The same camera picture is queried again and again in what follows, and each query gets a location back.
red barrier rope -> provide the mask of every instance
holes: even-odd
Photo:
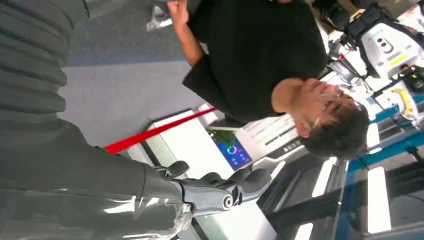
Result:
[[[200,117],[202,115],[208,114],[208,113],[213,112],[215,110],[216,110],[216,108],[210,108],[208,110],[198,112],[198,113],[193,114],[191,116],[184,117],[184,118],[182,118],[180,120],[176,120],[174,122],[165,124],[163,126],[160,126],[160,127],[155,128],[155,129],[144,131],[144,132],[142,132],[140,134],[137,134],[135,136],[131,136],[131,137],[129,137],[127,139],[124,139],[122,141],[118,141],[118,142],[112,143],[111,145],[106,146],[104,149],[106,149],[110,154],[117,154],[117,153],[119,153],[119,152],[121,152],[121,151],[123,151],[123,150],[125,150],[125,149],[127,149],[129,147],[131,147],[134,144],[138,144],[138,143],[144,142],[145,140],[147,140],[147,139],[149,139],[149,138],[151,138],[153,136],[156,136],[156,135],[158,135],[158,134],[160,134],[162,132],[165,132],[168,129],[171,129],[173,127],[176,127],[178,125],[181,125],[181,124],[183,124],[185,122],[188,122],[188,121],[190,121],[192,119],[198,118],[198,117]]]

gray carpet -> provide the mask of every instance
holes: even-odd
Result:
[[[133,0],[112,13],[95,18],[76,33],[71,66],[183,60],[172,27],[147,32],[153,5]]]
[[[92,145],[104,146],[156,119],[204,101],[181,82],[185,63],[171,27],[146,32],[150,6],[134,0],[94,19],[76,33],[68,85],[60,90],[60,116],[80,127]]]

green plant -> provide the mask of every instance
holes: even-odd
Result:
[[[214,129],[207,129],[206,131],[215,142],[227,144],[227,146],[232,145],[234,143],[234,138],[236,137],[233,131]]]

blue screen display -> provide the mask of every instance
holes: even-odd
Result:
[[[252,159],[236,138],[234,138],[233,144],[230,146],[222,142],[215,142],[215,144],[233,170],[252,162]]]

yellow component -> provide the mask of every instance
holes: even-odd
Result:
[[[405,90],[405,89],[401,89],[401,88],[395,88],[393,90],[391,90],[394,93],[398,93],[400,95],[400,98],[402,99],[403,105],[405,105],[405,109],[402,112],[402,115],[405,116],[406,118],[408,116],[413,116],[414,115],[414,110],[413,110],[413,104],[411,101],[412,99],[410,98],[409,93]]]
[[[407,58],[407,55],[406,54],[404,54],[404,55],[402,55],[401,57],[399,57],[398,59],[396,59],[396,60],[394,60],[393,62],[391,62],[390,63],[390,66],[394,66],[394,65],[396,65],[396,64],[398,64],[400,61],[402,61],[402,60],[404,60],[404,59],[406,59]]]

